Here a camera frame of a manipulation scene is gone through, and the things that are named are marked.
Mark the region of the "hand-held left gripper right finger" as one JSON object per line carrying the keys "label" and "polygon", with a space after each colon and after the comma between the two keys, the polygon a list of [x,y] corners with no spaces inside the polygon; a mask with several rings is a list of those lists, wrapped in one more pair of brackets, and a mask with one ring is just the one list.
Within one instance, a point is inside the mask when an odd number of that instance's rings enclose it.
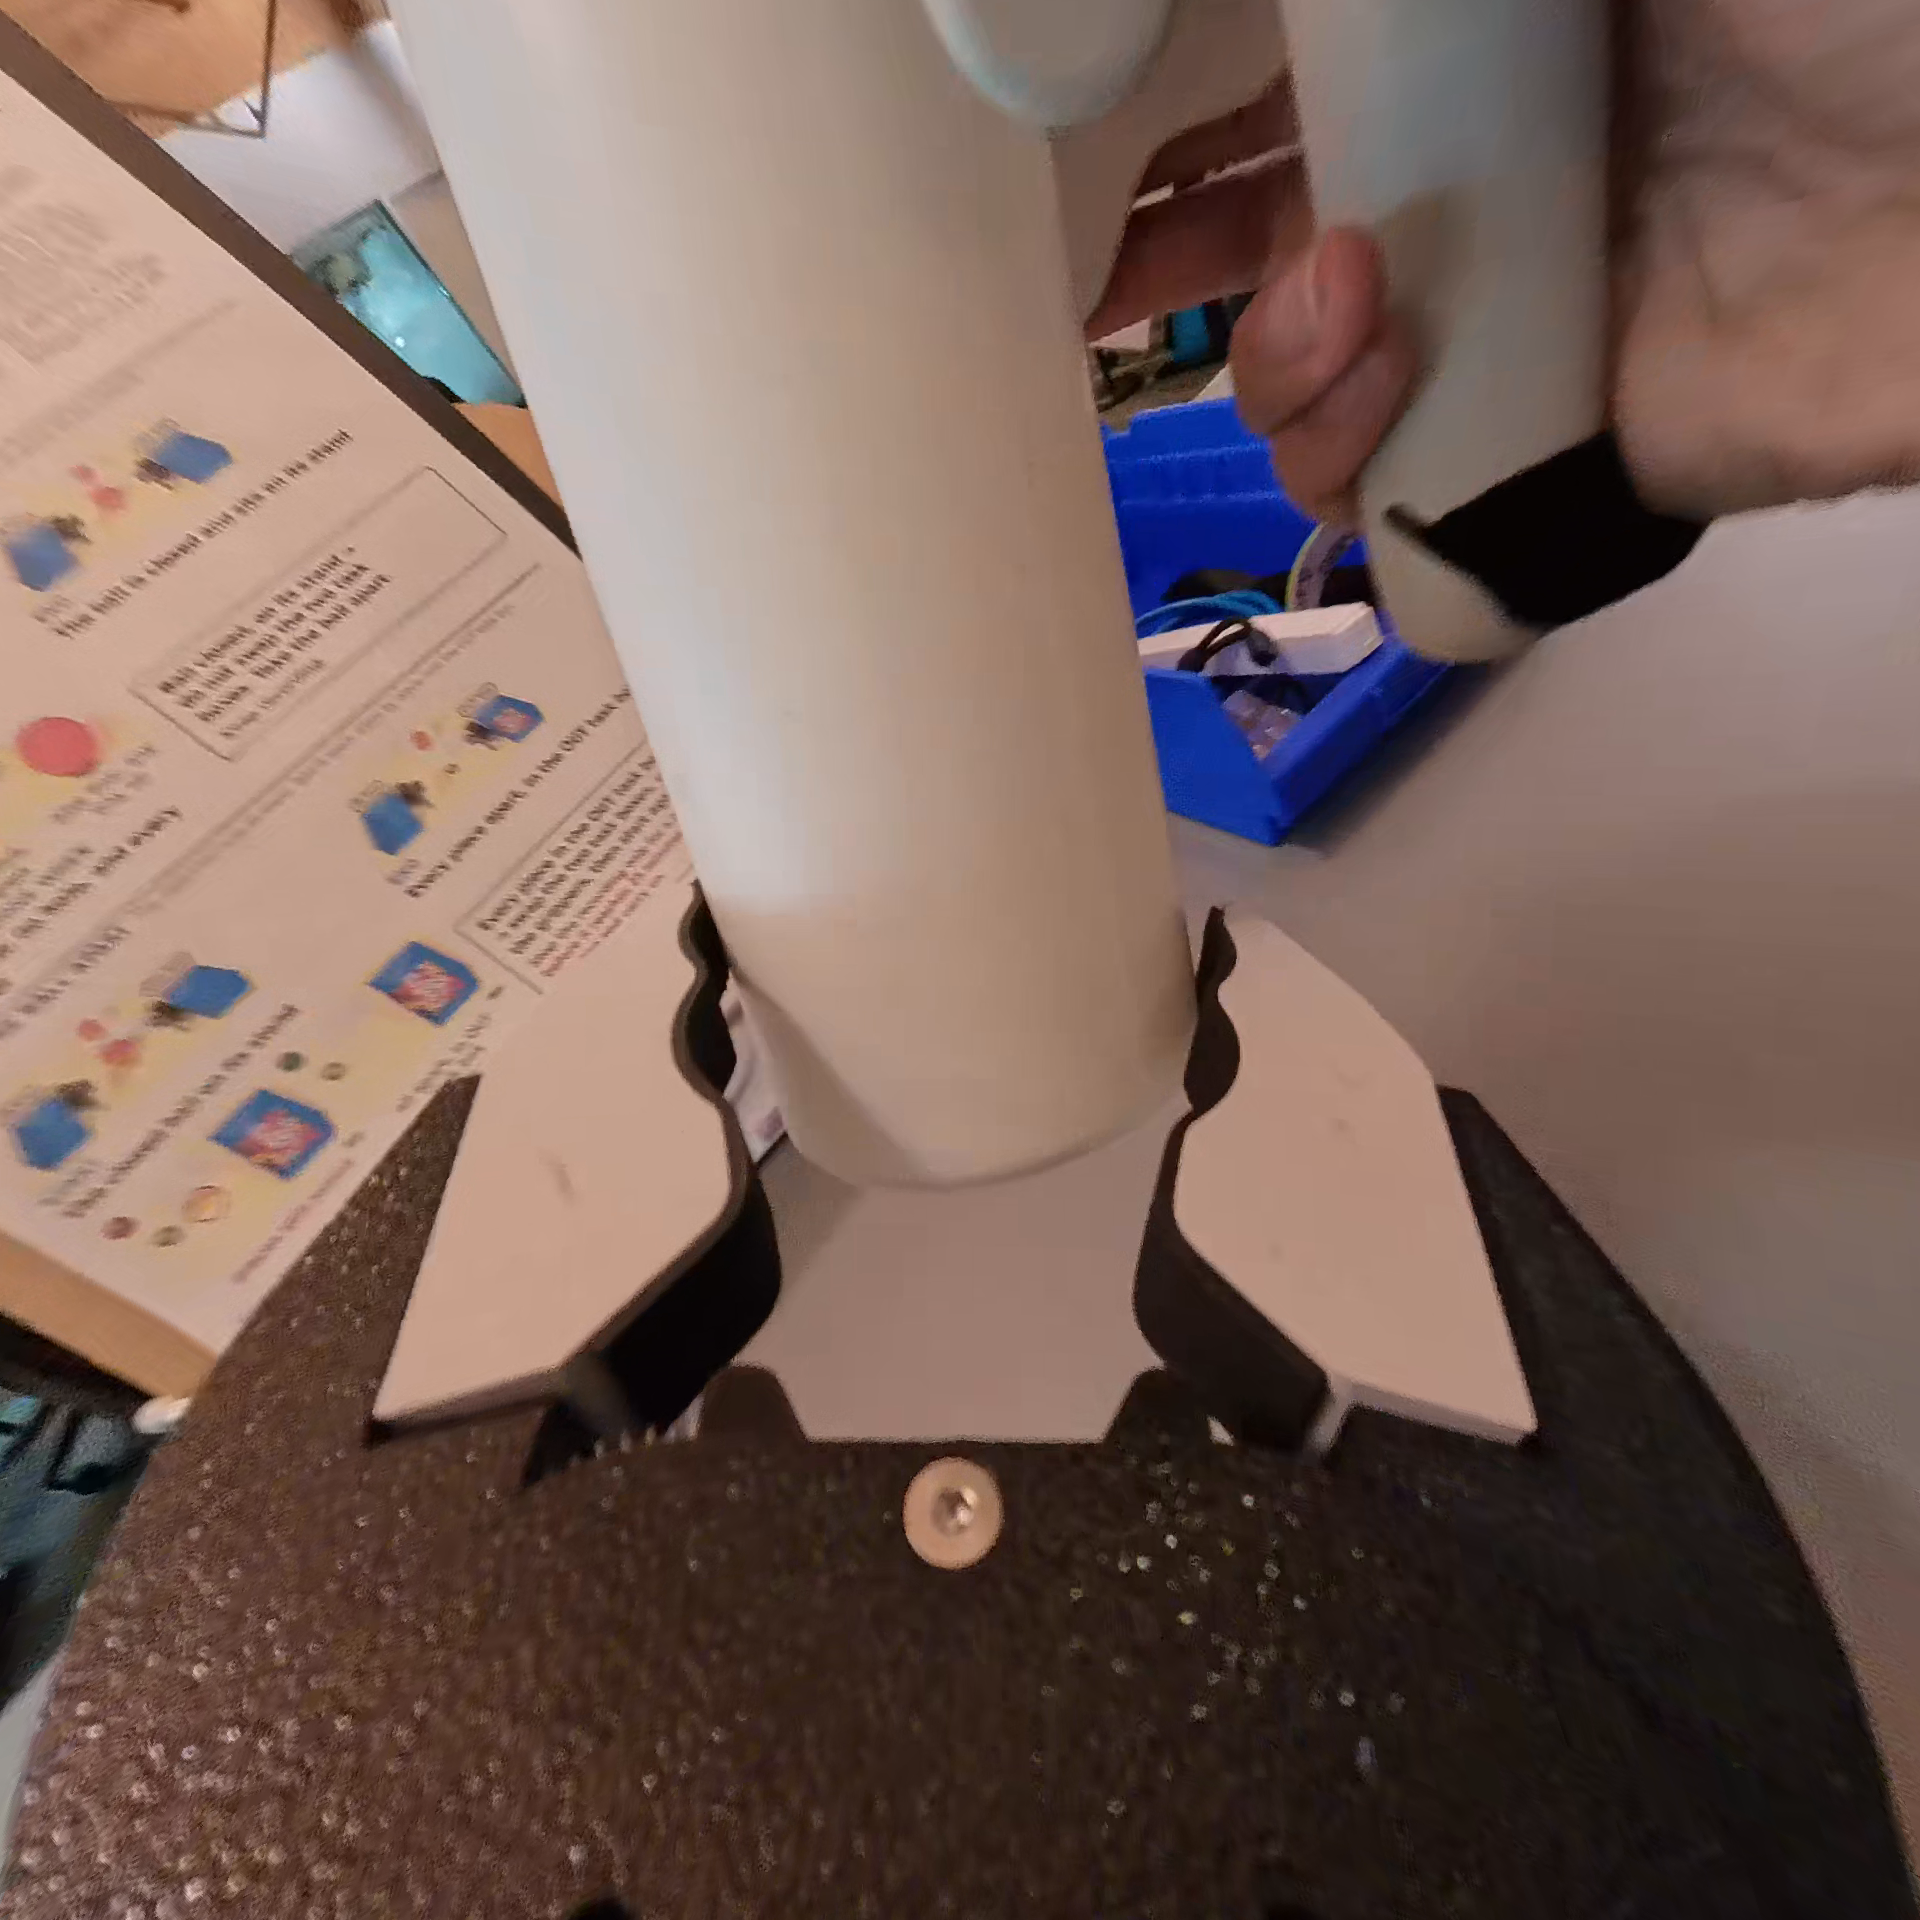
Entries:
{"label": "hand-held left gripper right finger", "polygon": [[1377,1412],[1522,1447],[1539,1410],[1420,1054],[1246,908],[1206,913],[1193,988],[1133,1319],[1206,1438],[1326,1454]]}

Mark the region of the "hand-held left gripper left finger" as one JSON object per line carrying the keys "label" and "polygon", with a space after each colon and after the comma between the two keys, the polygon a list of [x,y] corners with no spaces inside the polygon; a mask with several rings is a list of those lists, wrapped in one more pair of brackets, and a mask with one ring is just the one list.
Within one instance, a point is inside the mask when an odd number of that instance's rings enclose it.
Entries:
{"label": "hand-held left gripper left finger", "polygon": [[596,1438],[683,1430],[777,1303],[757,1163],[781,1136],[710,910],[665,889],[485,1071],[375,1427],[550,1407]]}

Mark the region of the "white small box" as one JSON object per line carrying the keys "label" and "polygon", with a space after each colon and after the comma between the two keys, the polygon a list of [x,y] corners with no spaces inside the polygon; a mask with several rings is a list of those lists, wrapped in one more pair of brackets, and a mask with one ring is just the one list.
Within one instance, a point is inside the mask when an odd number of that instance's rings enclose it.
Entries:
{"label": "white small box", "polygon": [[1228,682],[1338,679],[1387,633],[1364,604],[1281,609],[1259,592],[1225,592],[1154,609],[1138,620],[1142,666]]}

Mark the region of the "blue plastic bin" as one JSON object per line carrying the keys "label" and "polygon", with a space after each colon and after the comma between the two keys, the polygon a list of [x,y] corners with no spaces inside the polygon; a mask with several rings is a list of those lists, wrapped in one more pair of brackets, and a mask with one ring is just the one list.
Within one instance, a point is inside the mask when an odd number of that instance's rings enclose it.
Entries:
{"label": "blue plastic bin", "polygon": [[1355,535],[1305,516],[1228,399],[1103,430],[1121,561],[1138,620],[1174,601],[1259,592],[1281,609],[1364,604],[1387,638],[1338,679],[1212,679],[1142,666],[1167,811],[1278,847],[1367,770],[1458,672],[1415,654]]}

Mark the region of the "white bottle with black cap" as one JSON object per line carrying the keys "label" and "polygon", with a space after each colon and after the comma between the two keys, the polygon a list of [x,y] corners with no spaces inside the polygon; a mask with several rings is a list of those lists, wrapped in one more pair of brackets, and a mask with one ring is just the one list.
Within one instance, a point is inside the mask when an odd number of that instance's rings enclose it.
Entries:
{"label": "white bottle with black cap", "polygon": [[797,1151],[1138,1128],[1193,966],[1042,132],[925,4],[390,11]]}

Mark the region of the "person's right hand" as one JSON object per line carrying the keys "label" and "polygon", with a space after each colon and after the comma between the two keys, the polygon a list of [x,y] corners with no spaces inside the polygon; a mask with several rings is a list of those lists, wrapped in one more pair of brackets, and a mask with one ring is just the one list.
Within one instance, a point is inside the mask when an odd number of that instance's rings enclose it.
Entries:
{"label": "person's right hand", "polygon": [[[1918,468],[1918,4],[1611,4],[1606,364],[1642,504],[1715,522]],[[1311,212],[1289,74],[1122,190],[1103,339],[1247,296],[1244,422],[1292,499],[1353,522],[1425,375],[1378,246]]]}

